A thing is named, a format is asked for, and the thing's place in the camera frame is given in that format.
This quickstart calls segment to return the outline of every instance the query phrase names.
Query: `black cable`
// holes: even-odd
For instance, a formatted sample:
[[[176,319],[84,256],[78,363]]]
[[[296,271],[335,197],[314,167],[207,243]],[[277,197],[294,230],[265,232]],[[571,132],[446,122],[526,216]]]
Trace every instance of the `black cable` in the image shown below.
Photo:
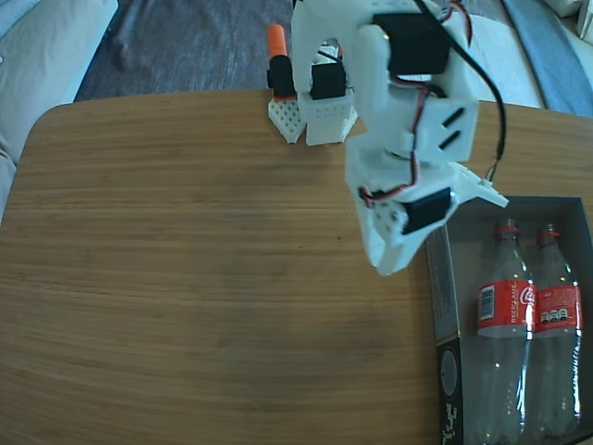
[[[320,51],[318,51],[318,52],[317,52],[317,54],[319,54],[320,56],[327,57],[327,58],[329,58],[330,60],[333,60],[334,62],[337,62],[337,63],[342,63],[342,60],[340,60],[340,59],[339,59],[339,58],[337,58],[336,56],[332,56],[331,54],[329,54],[329,53],[326,53],[325,51],[321,51],[321,50],[320,50]]]
[[[488,171],[490,173],[490,181],[494,177],[494,173],[496,172],[496,167],[498,162],[502,159],[504,155],[504,148],[507,141],[507,110],[504,106],[504,101],[502,100],[502,95],[498,90],[497,86],[494,84],[488,73],[484,71],[484,69],[470,56],[467,51],[465,51],[460,44],[447,32],[447,30],[443,27],[443,25],[438,21],[438,19],[430,12],[428,6],[424,3],[423,0],[414,0],[416,6],[420,9],[420,11],[426,16],[426,18],[431,22],[434,28],[440,30],[443,33],[443,36],[447,40],[447,42],[451,45],[453,50],[460,55],[460,57],[467,63],[472,69],[482,78],[482,80],[488,85],[488,88],[492,92],[492,95],[497,101],[498,106],[498,117],[500,119],[500,127],[499,127],[499,134],[498,134],[498,145],[497,145],[497,157],[496,162],[492,166],[492,168]]]

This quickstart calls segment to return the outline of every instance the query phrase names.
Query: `wood grain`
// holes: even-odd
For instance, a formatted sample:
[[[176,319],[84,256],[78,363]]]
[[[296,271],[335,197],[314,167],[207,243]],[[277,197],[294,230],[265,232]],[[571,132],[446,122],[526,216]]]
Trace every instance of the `wood grain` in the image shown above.
[[[56,108],[0,229],[0,443],[438,442],[425,256],[379,277],[341,146],[262,91]],[[593,124],[510,109],[504,193],[582,195]],[[483,106],[472,168],[496,111]]]

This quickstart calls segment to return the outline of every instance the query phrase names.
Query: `coca-cola bottle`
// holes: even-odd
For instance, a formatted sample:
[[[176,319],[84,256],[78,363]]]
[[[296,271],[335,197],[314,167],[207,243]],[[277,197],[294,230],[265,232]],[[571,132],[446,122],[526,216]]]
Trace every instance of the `coca-cola bottle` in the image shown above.
[[[536,332],[529,391],[529,429],[537,441],[575,432],[581,416],[581,296],[558,245],[559,236],[553,224],[545,225],[537,234],[540,264],[536,271]]]
[[[483,354],[477,443],[513,444],[525,425],[525,372],[533,336],[535,288],[519,250],[515,220],[495,226],[494,267],[478,293],[478,341]]]

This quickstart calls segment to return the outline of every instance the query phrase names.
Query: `red wire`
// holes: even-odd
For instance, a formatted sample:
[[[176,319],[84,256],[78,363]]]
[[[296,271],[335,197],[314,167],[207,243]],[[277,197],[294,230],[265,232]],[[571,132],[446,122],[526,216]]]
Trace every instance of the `red wire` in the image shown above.
[[[443,16],[440,21],[441,23],[446,22],[451,18],[453,15],[453,9],[457,9],[465,19],[465,34],[467,36],[467,43],[468,45],[472,44],[473,40],[473,25],[472,25],[472,18],[470,17],[470,13],[467,12],[467,9],[464,5],[462,5],[458,0],[450,0],[451,7],[448,9],[447,14]]]
[[[430,93],[430,91],[429,91],[428,87],[426,85],[424,85],[423,88],[420,90],[420,93],[418,94],[418,102],[416,102],[416,112],[414,113],[414,121],[413,121],[413,124],[411,127],[411,132],[414,135],[414,138],[416,138],[416,132],[418,131],[418,125],[420,124],[420,119],[424,112],[424,106],[426,105],[426,98],[428,97],[429,93]],[[377,197],[377,196],[374,197],[373,195],[371,195],[369,193],[368,189],[364,186],[359,188],[359,195],[364,200],[365,206],[370,208],[372,206],[371,205],[372,202],[383,201],[385,199],[389,199],[389,198],[403,192],[404,190],[407,190],[410,187],[414,187],[416,185],[416,183],[418,182],[418,162],[416,160],[415,140],[414,140],[414,148],[412,149],[411,156],[410,156],[410,172],[411,172],[411,182],[409,184],[400,185],[400,186],[394,188],[393,190],[382,193],[381,196],[379,196],[379,197]]]

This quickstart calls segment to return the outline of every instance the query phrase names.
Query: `orange object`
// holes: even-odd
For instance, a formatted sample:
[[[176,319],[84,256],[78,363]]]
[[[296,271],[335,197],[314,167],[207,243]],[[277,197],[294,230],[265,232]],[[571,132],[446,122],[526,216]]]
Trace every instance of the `orange object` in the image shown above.
[[[276,56],[288,56],[286,38],[281,25],[270,25],[268,27],[268,58],[272,60]]]

